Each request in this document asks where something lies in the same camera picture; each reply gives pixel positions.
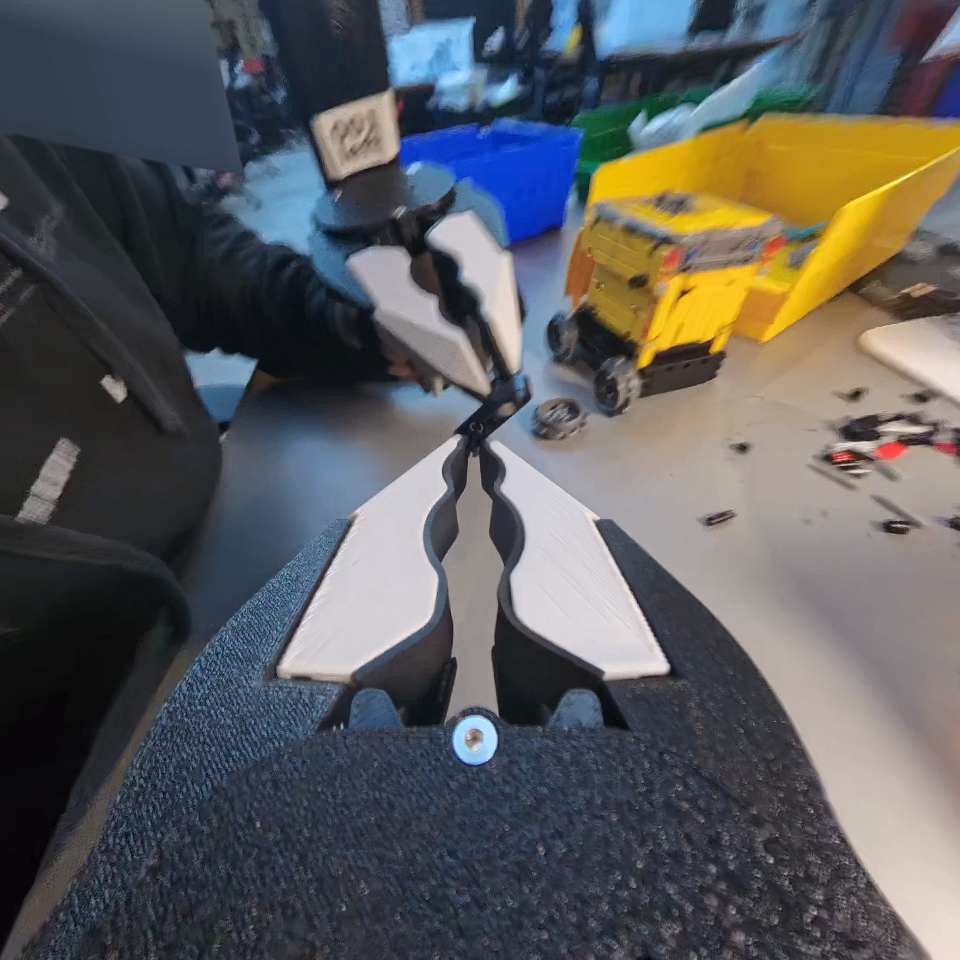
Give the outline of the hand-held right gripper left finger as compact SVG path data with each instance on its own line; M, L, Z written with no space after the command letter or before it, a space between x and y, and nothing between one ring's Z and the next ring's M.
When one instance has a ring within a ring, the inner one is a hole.
M450 438L354 511L276 665L285 680L430 686L452 655L443 560L468 466Z

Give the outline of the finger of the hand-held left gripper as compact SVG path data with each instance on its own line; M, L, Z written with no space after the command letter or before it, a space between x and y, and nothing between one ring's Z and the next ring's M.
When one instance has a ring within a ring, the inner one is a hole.
M450 258L427 246L426 265L420 260L401 246L370 246L345 264L383 336L402 342L450 386L486 398L499 379L499 356L477 301Z
M502 376L522 373L523 320L514 260L472 210L448 214L426 233L435 254L453 261L457 279L473 294L479 317L491 334Z

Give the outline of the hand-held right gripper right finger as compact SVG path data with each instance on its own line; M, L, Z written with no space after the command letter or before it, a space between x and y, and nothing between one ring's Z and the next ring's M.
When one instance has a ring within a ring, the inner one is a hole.
M484 445L484 489L510 628L601 681L668 675L600 517L499 440Z

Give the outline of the thin black holed brick beam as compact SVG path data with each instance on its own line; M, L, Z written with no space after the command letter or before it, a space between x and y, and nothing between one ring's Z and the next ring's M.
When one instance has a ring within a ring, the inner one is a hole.
M519 413L531 397L530 380L525 374L495 379L490 394L456 430L465 440L467 453L478 454L491 436Z

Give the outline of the yellow toy brick vehicle model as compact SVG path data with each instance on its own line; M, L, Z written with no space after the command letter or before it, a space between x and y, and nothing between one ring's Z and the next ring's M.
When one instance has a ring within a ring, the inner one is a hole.
M748 294L786 245L775 215L705 193L596 201L568 264L554 362L593 371L609 417L714 379Z

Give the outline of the pile of black brick parts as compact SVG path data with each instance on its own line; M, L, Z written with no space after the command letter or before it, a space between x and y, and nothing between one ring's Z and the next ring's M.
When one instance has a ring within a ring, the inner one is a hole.
M955 463L959 460L958 426L919 412L846 416L834 421L829 430L831 440L814 454L810 466L852 489L873 474L898 480L898 464L913 450L931 450Z

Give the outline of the yellow storage bin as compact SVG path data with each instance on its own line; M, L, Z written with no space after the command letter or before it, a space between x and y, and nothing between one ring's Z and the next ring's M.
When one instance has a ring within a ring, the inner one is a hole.
M958 123L767 113L607 162L587 202L678 190L824 224L802 266L780 258L750 289L733 333L766 343L894 257L958 175Z

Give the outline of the grey desk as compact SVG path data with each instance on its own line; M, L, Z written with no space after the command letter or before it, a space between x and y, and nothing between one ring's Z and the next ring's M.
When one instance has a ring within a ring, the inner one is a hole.
M597 414L584 375L553 366L579 224L514 250L529 305L534 402L576 397L585 430L499 441L615 521L726 626L790 714L852 846L932 958L958 958L958 464L931 450L851 491L810 467L844 416L908 407L911 386L858 349L882 312L844 294L774 341L732 342L701 387ZM334 392L258 374L223 442L220 490L186 575L215 634L334 520L449 438L455 390ZM748 455L729 449L753 444ZM706 529L700 518L733 509Z

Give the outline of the person's left hand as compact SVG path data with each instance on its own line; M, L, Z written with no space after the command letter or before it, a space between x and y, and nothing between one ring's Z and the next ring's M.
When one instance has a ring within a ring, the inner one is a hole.
M404 343L388 335L380 338L380 354L387 365L389 377L395 381L416 385L432 397L439 397L450 388L447 378L428 366Z

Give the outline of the blue storage bin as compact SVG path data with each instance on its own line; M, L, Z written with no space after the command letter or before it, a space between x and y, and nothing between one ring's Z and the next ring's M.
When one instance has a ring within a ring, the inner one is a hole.
M404 137L400 161L432 163L496 199L511 244L560 229L567 216L583 131L500 118Z

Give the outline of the grey toothed brick wheel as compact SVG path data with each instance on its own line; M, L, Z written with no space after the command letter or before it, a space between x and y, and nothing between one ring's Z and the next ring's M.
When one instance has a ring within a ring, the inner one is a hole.
M536 406L532 433L535 438L548 442L570 439L587 426L589 417L589 411L578 399L552 398Z

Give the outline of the green storage bin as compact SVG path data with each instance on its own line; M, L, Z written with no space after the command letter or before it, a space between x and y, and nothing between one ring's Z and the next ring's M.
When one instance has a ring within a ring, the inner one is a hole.
M601 106L578 113L570 127L582 132L581 148L574 173L574 192L579 204L590 195L595 172L604 164L618 160L634 150L630 127L639 116L653 121L678 107L696 108L714 89L709 86L686 90L667 90L649 94L633 102ZM758 92L740 114L723 121L703 124L702 134L738 122L756 122L764 114L802 114L811 110L819 96L816 85L780 83Z

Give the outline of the white plastic bag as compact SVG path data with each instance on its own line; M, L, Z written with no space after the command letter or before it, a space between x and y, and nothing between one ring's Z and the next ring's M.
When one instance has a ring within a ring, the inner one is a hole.
M800 113L815 98L813 87L767 80L769 71L757 64L702 102L681 102L655 117L642 111L628 126L630 152L653 151L740 121L753 123L765 114Z

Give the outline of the person in black hoodie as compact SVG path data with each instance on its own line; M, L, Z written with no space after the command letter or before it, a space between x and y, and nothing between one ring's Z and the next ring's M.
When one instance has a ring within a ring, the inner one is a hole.
M2 137L2 933L114 763L89 760L105 717L139 713L186 630L169 565L221 470L110 160Z

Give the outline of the white book stand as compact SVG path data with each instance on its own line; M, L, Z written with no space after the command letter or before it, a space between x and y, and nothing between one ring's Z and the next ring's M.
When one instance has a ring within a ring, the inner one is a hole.
M959 406L959 316L903 320L864 331L873 359Z

